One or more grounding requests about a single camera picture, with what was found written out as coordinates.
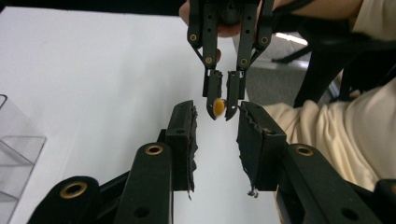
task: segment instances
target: white table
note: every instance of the white table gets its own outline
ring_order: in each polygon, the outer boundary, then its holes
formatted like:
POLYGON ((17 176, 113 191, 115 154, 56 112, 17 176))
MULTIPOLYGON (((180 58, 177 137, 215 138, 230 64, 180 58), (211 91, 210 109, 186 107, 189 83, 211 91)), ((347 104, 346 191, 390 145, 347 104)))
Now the white table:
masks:
MULTIPOLYGON (((186 32, 171 17, 17 7, 0 14, 0 92, 48 137, 11 223, 25 223, 67 177, 103 184, 129 170, 136 150, 187 100, 199 113, 196 190, 192 201, 175 193, 175 223, 279 222, 272 193, 247 196, 238 114, 213 121, 205 111, 204 67, 186 32)), ((219 69, 234 69, 232 40, 219 48, 219 69)))

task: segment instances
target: beige sleeve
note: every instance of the beige sleeve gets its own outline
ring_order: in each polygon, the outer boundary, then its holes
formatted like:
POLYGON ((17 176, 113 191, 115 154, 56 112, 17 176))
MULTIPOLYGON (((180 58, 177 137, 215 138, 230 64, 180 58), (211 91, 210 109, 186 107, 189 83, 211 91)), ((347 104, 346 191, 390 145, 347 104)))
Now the beige sleeve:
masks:
POLYGON ((316 147, 344 179, 373 189, 380 178, 396 178, 396 78, 351 104, 264 108, 289 143, 316 147))
POLYGON ((352 32, 396 40, 396 0, 363 0, 352 32))

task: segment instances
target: transparent acrylic box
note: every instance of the transparent acrylic box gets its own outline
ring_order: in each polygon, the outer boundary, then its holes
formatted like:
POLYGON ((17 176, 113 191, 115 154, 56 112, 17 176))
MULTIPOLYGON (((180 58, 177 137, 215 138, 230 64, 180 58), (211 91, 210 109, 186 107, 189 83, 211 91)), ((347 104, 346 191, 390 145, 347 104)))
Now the transparent acrylic box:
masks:
POLYGON ((0 224, 8 223, 46 137, 0 94, 0 224))

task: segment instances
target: metal screw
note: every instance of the metal screw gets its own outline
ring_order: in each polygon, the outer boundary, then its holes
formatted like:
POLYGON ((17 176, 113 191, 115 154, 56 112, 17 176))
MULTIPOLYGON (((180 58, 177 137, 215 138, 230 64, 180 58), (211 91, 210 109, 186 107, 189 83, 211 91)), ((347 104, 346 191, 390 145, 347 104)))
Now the metal screw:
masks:
POLYGON ((206 62, 206 63, 212 63, 213 60, 212 60, 211 57, 207 57, 207 58, 205 58, 205 62, 206 62))
POLYGON ((190 40, 191 40, 191 41, 197 40, 197 36, 196 36, 196 35, 190 35, 190 40))

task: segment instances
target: finger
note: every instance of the finger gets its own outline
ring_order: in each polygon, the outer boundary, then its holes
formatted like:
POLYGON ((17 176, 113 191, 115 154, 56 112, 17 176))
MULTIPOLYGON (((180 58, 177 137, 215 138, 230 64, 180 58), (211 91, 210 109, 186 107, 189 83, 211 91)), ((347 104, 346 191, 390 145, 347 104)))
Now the finger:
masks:
POLYGON ((221 58, 221 51, 218 49, 216 50, 216 63, 220 61, 220 58, 221 58))
POLYGON ((180 9, 178 10, 178 15, 180 18, 188 25, 189 24, 189 15, 190 15, 190 2, 187 1, 184 3, 180 9))
POLYGON ((218 36, 219 37, 230 37, 238 35, 241 31, 241 22, 238 22, 235 25, 224 25, 219 24, 218 26, 218 36))

